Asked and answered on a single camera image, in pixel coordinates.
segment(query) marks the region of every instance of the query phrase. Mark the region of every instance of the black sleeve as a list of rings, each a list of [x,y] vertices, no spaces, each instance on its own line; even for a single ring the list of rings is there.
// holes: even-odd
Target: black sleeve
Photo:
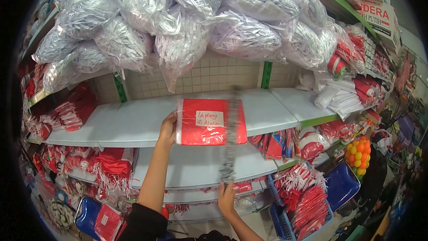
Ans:
[[[167,232],[168,220],[153,209],[132,204],[126,227],[117,241],[155,241]]]

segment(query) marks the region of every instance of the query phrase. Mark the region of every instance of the hand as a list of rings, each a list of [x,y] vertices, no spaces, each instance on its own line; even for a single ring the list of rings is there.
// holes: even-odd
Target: hand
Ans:
[[[234,200],[235,190],[233,189],[233,181],[228,184],[226,189],[224,188],[224,183],[220,183],[217,204],[226,219],[237,214],[236,210],[233,208]]]
[[[166,143],[169,146],[173,145],[175,141],[175,122],[177,121],[177,112],[170,113],[160,126],[160,133],[158,141]]]

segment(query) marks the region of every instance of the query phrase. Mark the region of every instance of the handwritten label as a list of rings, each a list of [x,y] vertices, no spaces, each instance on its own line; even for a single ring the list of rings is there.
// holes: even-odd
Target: handwritten label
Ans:
[[[223,112],[196,111],[196,126],[224,127]]]
[[[102,225],[106,225],[107,224],[107,221],[108,221],[108,216],[106,216],[105,214],[103,215],[103,218],[102,218],[102,220],[101,220],[101,224]]]

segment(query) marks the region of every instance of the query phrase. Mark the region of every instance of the pegboard wall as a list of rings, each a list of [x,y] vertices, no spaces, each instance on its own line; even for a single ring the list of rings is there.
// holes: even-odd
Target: pegboard wall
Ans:
[[[258,88],[263,74],[264,62],[249,62],[207,52],[184,76],[178,78],[175,94],[228,90],[232,85],[242,88]],[[290,63],[274,63],[270,76],[270,88],[294,88],[299,75],[307,72]],[[112,74],[90,80],[99,104],[120,102]],[[128,100],[139,100],[167,95],[167,85],[160,68],[153,75],[127,71],[124,88]]]

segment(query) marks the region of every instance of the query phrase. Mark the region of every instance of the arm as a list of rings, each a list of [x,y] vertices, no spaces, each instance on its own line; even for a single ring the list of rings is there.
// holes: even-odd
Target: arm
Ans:
[[[177,113],[170,113],[162,122],[159,139],[153,151],[152,160],[148,166],[147,174],[141,185],[138,203],[162,212],[165,181],[167,179],[168,157],[171,145],[175,140],[175,125]]]
[[[235,190],[233,190],[233,182],[229,183],[227,188],[224,184],[220,184],[220,193],[218,195],[218,206],[226,220],[230,222],[235,233],[241,241],[263,241],[245,222],[239,217],[236,210],[233,208]]]

